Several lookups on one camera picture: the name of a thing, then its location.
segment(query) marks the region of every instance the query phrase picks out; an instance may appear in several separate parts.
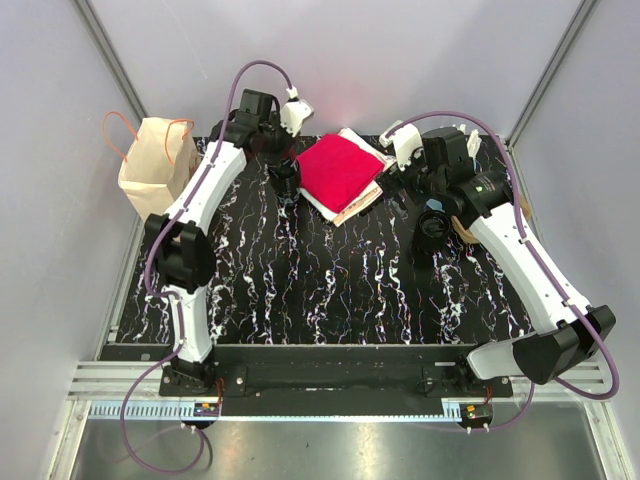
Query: stack of cloths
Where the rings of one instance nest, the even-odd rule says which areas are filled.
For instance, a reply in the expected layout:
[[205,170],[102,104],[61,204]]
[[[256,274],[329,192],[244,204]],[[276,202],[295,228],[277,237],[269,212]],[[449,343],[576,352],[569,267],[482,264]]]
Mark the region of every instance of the stack of cloths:
[[396,159],[345,128],[337,135],[322,137],[300,154],[298,161],[300,193],[324,218],[339,226],[382,195],[375,178]]

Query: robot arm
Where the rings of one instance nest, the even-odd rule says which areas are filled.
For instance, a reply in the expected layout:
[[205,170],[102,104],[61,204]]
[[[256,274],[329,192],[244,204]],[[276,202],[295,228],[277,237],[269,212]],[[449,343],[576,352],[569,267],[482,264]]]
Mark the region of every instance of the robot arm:
[[[528,235],[524,240],[520,237],[511,188],[504,176],[492,171],[476,174],[466,139],[455,128],[441,128],[416,138],[415,127],[408,127],[413,126],[403,127],[397,132],[402,135],[391,138],[396,151],[403,152],[404,187],[414,198],[440,201],[445,214],[456,216],[473,233],[506,273],[535,330],[525,337],[488,343],[471,351],[458,369],[458,376],[466,377],[459,384],[509,375],[524,375],[545,384],[595,354],[595,341],[569,307],[577,307],[603,339],[615,324],[613,313],[607,306],[591,307],[560,272],[524,218]],[[569,302],[560,297],[526,242],[532,243],[569,294]]]
[[[151,215],[145,223],[148,238],[155,239],[171,219],[179,216],[154,261],[163,291],[179,294],[169,300],[175,332],[179,331],[179,304],[184,318],[183,345],[172,361],[172,370],[204,387],[210,387],[215,379],[206,309],[207,285],[216,264],[207,240],[213,214],[246,167],[248,155],[264,156],[281,202],[293,202],[297,196],[300,172],[292,146],[313,109],[298,98],[285,103],[279,112],[272,111],[274,104],[278,106],[278,101],[272,95],[245,90],[226,131],[221,132],[222,122],[213,128],[204,158],[180,197],[165,215]],[[222,145],[213,158],[219,142]],[[179,342],[176,335],[174,348]]]

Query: gray wall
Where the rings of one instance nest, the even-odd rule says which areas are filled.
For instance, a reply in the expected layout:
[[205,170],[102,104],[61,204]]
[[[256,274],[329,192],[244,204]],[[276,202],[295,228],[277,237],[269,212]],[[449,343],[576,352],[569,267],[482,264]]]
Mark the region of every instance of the gray wall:
[[[149,113],[195,118],[196,133],[219,121],[238,68],[262,57],[281,64],[316,108],[307,132],[380,133],[396,119],[443,108],[508,134],[580,2],[92,3]],[[245,85],[284,93],[264,69]]]
[[516,146],[541,234],[561,269],[618,318],[607,344],[622,388],[614,399],[640,463],[640,3],[600,2]]
[[0,476],[32,480],[133,226],[100,133],[105,112],[129,112],[68,0],[1,2],[0,44]]

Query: red cloth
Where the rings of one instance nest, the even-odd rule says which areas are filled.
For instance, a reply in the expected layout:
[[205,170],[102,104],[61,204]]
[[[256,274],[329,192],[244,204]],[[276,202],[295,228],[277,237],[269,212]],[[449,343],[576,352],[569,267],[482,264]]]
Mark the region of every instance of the red cloth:
[[322,137],[298,161],[300,186],[334,213],[344,210],[384,169],[376,157],[336,134]]

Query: bag handle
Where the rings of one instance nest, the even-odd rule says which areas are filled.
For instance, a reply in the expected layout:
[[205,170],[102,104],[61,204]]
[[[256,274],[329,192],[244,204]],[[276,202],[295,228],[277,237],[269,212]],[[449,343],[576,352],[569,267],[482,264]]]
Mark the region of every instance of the bag handle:
[[191,130],[193,130],[193,127],[196,126],[196,122],[194,122],[190,118],[176,118],[175,120],[171,120],[169,122],[169,125],[167,126],[167,134],[164,136],[164,152],[167,154],[167,158],[169,159],[169,162],[171,163],[171,165],[175,165],[176,162],[175,160],[172,160],[171,155],[169,155],[169,147],[167,145],[167,142],[169,141],[169,130],[171,130],[171,125],[178,122],[191,122],[191,127],[189,127],[187,131],[184,132],[184,135],[182,136],[182,140],[184,140],[187,137],[187,135],[189,135]]
[[127,126],[127,128],[129,129],[129,131],[133,134],[134,138],[137,140],[138,139],[138,132],[136,132],[133,127],[131,126],[131,124],[129,123],[129,121],[125,118],[124,115],[122,115],[120,112],[109,112],[107,113],[104,118],[102,119],[102,136],[104,137],[104,139],[107,141],[107,145],[109,145],[118,155],[120,155],[122,157],[122,159],[124,160],[124,163],[129,163],[129,161],[127,160],[127,156],[122,153],[120,150],[118,150],[116,148],[116,146],[111,142],[111,139],[109,138],[109,135],[107,135],[107,131],[105,130],[105,125],[107,123],[107,118],[109,118],[111,115],[118,115],[122,121],[124,122],[124,124]]

